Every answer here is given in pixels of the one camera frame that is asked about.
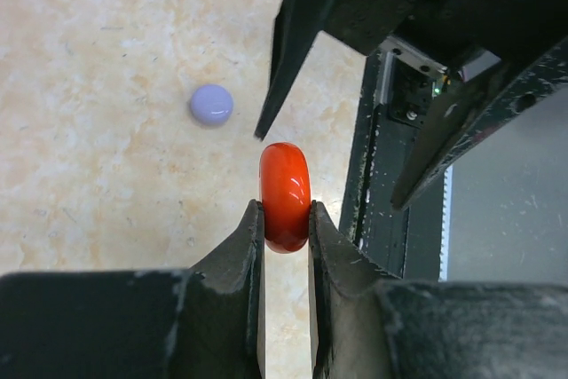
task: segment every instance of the purple round object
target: purple round object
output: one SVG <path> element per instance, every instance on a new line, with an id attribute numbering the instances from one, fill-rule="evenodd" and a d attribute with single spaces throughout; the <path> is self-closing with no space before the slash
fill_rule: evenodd
<path id="1" fill-rule="evenodd" d="M 233 97 L 218 84 L 206 84 L 195 91 L 189 107 L 199 122 L 216 126 L 229 120 L 233 112 Z"/>

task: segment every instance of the red capsule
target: red capsule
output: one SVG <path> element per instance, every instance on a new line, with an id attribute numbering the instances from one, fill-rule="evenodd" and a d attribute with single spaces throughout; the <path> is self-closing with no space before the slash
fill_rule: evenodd
<path id="1" fill-rule="evenodd" d="M 312 196 L 304 154 L 279 142 L 260 157 L 260 193 L 266 245 L 278 253 L 296 252 L 308 241 Z"/>

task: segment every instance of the robotic claw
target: robotic claw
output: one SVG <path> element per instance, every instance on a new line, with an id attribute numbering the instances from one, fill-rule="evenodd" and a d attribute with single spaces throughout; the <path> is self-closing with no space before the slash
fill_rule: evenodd
<path id="1" fill-rule="evenodd" d="M 566 377 L 568 289 L 412 282 L 314 201 L 313 377 Z M 189 269 L 0 280 L 0 377 L 264 377 L 264 212 Z"/>

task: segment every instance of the red oval object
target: red oval object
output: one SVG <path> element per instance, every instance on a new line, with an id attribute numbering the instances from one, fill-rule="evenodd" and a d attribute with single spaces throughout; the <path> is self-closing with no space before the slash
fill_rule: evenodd
<path id="1" fill-rule="evenodd" d="M 296 252 L 308 241 L 312 196 L 304 154 L 285 142 L 260 157 L 260 193 L 266 245 L 278 253 Z"/>

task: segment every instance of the gray surface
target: gray surface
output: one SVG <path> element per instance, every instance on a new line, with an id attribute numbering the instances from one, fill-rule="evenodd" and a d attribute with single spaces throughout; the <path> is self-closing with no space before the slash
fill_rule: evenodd
<path id="1" fill-rule="evenodd" d="M 568 283 L 568 90 L 454 165 L 449 280 Z"/>

